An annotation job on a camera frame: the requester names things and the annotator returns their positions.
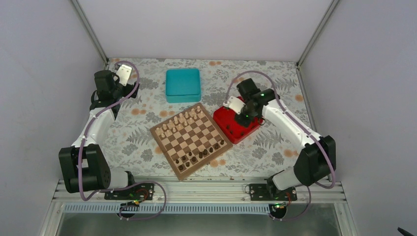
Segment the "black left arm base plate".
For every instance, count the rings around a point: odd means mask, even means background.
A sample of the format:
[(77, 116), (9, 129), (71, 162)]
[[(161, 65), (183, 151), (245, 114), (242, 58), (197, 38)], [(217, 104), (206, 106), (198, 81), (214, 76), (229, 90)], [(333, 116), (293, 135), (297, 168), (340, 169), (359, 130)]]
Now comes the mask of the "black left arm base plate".
[(127, 190), (106, 192), (105, 200), (144, 201), (152, 200), (154, 183), (141, 183)]

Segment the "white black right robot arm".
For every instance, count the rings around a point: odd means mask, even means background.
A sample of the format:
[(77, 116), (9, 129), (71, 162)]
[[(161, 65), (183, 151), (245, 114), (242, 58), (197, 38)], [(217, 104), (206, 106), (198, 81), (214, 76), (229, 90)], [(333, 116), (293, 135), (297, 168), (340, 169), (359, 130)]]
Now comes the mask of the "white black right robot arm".
[(243, 98), (235, 120), (248, 126), (254, 118), (263, 118), (284, 132), (299, 149), (295, 164), (268, 178), (267, 196), (279, 200), (285, 190), (299, 185), (310, 186), (327, 175), (335, 177), (336, 144), (330, 136), (322, 136), (298, 119), (279, 98), (274, 89), (260, 90), (252, 79), (237, 85)]

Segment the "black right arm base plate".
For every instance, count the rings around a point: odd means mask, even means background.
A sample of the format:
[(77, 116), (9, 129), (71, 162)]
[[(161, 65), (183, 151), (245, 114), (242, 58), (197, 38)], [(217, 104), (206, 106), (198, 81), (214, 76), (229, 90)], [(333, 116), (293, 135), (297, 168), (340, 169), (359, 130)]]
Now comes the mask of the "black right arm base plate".
[(252, 201), (296, 201), (298, 199), (294, 187), (278, 190), (275, 186), (264, 183), (249, 184), (248, 194)]

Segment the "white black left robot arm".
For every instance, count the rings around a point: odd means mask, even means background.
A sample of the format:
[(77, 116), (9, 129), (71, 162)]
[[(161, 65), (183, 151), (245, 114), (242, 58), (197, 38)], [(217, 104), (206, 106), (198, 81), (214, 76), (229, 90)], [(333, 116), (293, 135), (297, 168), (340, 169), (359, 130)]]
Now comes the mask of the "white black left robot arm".
[(135, 98), (140, 82), (130, 83), (137, 67), (126, 60), (116, 63), (116, 71), (101, 70), (94, 74), (96, 90), (90, 98), (89, 119), (82, 133), (69, 147), (59, 151), (63, 181), (68, 193), (117, 191), (124, 199), (136, 195), (133, 175), (123, 169), (111, 169), (102, 151), (110, 126), (116, 120), (121, 103)]

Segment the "wooden chess board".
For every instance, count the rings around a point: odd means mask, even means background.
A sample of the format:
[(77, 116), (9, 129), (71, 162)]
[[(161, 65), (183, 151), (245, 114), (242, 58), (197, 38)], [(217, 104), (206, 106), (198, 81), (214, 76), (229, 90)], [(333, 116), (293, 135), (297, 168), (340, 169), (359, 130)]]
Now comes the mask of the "wooden chess board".
[[(200, 113), (197, 113), (197, 106), (201, 107)], [(189, 113), (188, 119), (184, 117), (185, 112)], [(177, 125), (174, 124), (174, 117), (179, 120)], [(161, 129), (160, 135), (156, 134), (156, 128)], [(196, 103), (157, 124), (150, 129), (150, 132), (180, 181), (185, 180), (233, 147), (202, 103)], [(215, 144), (219, 144), (219, 149), (214, 149)], [(209, 148), (213, 148), (213, 153), (209, 152)], [(205, 149), (208, 150), (208, 155), (203, 155), (200, 159), (199, 153)], [(193, 157), (197, 158), (197, 162), (192, 163)], [(189, 167), (186, 167), (186, 162), (190, 162)], [(179, 170), (181, 165), (184, 167), (183, 171)]]

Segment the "red plastic tray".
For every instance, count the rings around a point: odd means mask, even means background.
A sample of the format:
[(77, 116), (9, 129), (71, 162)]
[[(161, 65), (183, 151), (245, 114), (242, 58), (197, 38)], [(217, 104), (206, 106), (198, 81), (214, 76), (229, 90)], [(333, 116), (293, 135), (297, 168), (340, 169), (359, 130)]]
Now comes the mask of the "red plastic tray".
[(234, 111), (225, 107), (221, 107), (213, 113), (214, 121), (233, 144), (240, 143), (265, 123), (263, 118), (255, 118), (248, 127), (243, 127), (234, 120), (235, 115)]

